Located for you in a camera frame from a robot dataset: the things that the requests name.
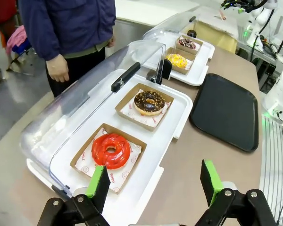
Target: red glazed donut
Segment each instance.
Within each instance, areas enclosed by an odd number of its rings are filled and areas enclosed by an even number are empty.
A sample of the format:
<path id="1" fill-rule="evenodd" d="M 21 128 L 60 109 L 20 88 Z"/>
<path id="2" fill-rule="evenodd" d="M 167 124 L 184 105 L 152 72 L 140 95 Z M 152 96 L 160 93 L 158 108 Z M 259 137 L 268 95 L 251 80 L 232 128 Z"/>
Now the red glazed donut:
<path id="1" fill-rule="evenodd" d="M 115 148 L 114 153 L 107 151 Z M 97 138 L 92 144 L 92 157 L 98 165 L 105 165 L 109 170 L 118 169 L 126 164 L 130 157 L 129 142 L 116 133 L 108 133 Z"/>

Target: black tray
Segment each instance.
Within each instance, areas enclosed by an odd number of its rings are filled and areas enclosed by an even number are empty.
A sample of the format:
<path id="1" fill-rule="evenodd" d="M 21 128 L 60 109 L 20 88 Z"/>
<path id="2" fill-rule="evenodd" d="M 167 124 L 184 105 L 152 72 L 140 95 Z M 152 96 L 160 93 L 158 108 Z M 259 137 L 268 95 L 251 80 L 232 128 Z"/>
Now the black tray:
<path id="1" fill-rule="evenodd" d="M 196 96 L 190 122 L 246 152 L 258 147 L 258 102 L 248 90 L 207 74 Z"/>

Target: pink cloth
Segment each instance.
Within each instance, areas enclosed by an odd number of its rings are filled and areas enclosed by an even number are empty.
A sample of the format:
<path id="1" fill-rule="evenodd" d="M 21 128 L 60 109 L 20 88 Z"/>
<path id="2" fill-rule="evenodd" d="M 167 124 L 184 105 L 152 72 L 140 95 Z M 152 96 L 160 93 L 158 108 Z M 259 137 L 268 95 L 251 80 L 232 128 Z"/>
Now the pink cloth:
<path id="1" fill-rule="evenodd" d="M 6 44 L 6 53 L 10 54 L 14 46 L 20 46 L 27 38 L 24 26 L 18 27 Z"/>

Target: yellow donut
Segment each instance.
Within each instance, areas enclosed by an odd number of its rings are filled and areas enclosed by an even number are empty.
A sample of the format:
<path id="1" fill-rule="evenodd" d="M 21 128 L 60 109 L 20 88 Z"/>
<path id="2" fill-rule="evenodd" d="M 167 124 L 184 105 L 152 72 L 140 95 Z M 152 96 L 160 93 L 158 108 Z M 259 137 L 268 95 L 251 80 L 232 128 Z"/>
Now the yellow donut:
<path id="1" fill-rule="evenodd" d="M 169 60 L 173 66 L 185 68 L 187 66 L 187 60 L 179 54 L 168 54 L 166 59 Z"/>

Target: sleeve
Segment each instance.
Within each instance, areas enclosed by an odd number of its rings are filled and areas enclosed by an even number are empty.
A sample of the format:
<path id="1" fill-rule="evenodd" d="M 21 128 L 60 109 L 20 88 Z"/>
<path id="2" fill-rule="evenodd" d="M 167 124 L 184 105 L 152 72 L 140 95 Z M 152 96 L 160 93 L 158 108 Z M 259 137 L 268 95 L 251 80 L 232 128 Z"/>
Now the sleeve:
<path id="1" fill-rule="evenodd" d="M 46 61 L 55 58 L 59 54 L 59 41 L 45 0 L 19 0 L 19 11 L 28 40 L 38 56 Z"/>

